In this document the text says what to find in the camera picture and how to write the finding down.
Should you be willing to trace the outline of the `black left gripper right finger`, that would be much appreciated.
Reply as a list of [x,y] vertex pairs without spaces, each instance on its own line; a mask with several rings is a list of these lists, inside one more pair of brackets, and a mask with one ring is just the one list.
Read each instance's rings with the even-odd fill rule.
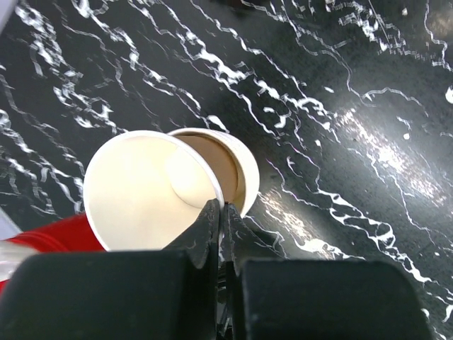
[[412,285],[394,266],[258,256],[230,204],[223,230],[236,339],[432,338]]

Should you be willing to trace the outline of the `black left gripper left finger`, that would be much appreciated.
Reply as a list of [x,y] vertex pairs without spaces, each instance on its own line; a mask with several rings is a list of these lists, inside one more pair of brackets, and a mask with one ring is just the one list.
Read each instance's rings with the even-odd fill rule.
[[1,293],[2,339],[214,339],[218,201],[160,251],[27,258]]

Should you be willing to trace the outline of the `single paper cup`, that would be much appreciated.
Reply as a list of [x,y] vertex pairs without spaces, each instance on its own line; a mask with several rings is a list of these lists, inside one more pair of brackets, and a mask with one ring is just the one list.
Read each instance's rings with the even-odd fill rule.
[[84,176],[86,217],[106,251],[163,249],[209,200],[224,204],[212,168],[189,144],[161,132],[111,138]]

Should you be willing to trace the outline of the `stack of paper cups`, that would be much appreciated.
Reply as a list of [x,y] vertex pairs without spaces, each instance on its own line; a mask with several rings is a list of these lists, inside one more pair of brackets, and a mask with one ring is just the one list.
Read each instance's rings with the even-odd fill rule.
[[224,200],[245,217],[256,201],[260,172],[251,150],[226,132],[185,127],[169,132],[192,147],[207,162],[219,181]]

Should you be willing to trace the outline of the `red cup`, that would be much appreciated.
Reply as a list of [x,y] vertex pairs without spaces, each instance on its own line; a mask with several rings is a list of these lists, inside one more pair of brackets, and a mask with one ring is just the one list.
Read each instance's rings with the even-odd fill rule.
[[39,253],[103,251],[84,214],[1,241],[1,289],[26,258]]

